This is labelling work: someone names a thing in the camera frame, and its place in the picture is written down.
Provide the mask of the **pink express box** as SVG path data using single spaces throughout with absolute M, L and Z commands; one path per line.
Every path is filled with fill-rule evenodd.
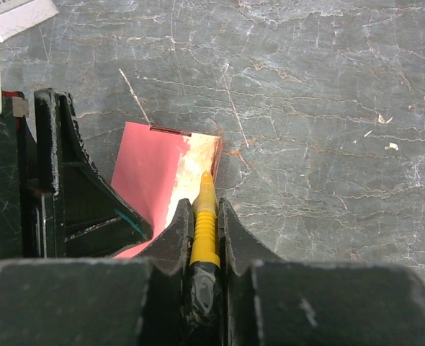
M 217 175 L 222 151 L 219 136 L 126 123 L 111 186 L 149 222 L 153 233 L 119 258 L 139 255 L 163 233 L 178 202 L 198 196 L 202 174 Z

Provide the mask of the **yellow utility knife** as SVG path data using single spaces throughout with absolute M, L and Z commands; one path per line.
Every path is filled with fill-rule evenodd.
M 218 241 L 218 203 L 211 173 L 201 176 L 193 204 L 194 233 L 184 292 L 185 345 L 221 343 L 222 283 Z

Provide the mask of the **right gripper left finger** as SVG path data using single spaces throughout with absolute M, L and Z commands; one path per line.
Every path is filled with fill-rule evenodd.
M 0 345 L 180 345 L 192 231 L 183 199 L 132 259 L 0 262 Z

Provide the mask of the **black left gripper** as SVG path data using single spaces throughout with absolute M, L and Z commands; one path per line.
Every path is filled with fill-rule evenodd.
M 34 93 L 37 145 L 25 95 L 1 95 L 0 260 L 106 257 L 152 237 L 91 160 L 69 93 Z

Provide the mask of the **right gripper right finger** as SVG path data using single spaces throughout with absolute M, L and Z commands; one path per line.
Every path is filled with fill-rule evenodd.
M 225 345 L 425 345 L 425 285 L 407 267 L 294 262 L 219 202 Z

